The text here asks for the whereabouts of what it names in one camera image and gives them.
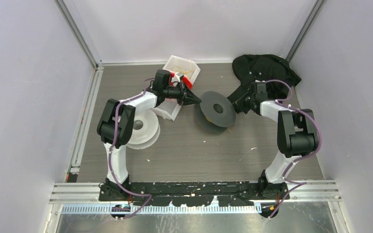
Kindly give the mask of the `black perforated spool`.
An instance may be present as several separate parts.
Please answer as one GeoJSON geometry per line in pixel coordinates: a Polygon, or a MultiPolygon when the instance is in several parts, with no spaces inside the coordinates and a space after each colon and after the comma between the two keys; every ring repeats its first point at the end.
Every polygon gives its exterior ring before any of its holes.
{"type": "Polygon", "coordinates": [[[227,97],[219,92],[207,91],[201,95],[202,102],[195,104],[195,117],[208,129],[226,130],[235,124],[236,112],[227,97]]]}

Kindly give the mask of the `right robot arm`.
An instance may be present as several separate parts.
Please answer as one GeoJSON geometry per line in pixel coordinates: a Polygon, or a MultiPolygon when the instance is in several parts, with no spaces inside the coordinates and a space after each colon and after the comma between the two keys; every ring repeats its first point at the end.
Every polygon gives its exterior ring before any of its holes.
{"type": "Polygon", "coordinates": [[[303,159],[315,155],[321,147],[321,132],[313,111],[284,105],[284,101],[268,97],[267,82],[252,81],[247,88],[239,88],[236,97],[230,97],[237,113],[253,111],[277,124],[278,153],[271,165],[258,179],[258,194],[271,199],[283,191],[288,174],[303,159]]]}

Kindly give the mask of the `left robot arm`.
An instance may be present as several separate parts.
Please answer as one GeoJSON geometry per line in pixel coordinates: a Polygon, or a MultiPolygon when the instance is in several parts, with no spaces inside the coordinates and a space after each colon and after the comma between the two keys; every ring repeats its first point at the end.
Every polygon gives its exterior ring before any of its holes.
{"type": "Polygon", "coordinates": [[[129,173],[126,167],[126,148],[132,137],[135,117],[146,110],[158,107],[166,99],[176,100],[180,106],[201,103],[184,82],[184,75],[172,84],[175,75],[168,70],[159,69],[153,78],[147,79],[146,86],[139,94],[123,100],[109,99],[97,125],[107,153],[107,180],[114,185],[111,195],[118,201],[126,200],[131,194],[126,185],[129,173]]]}

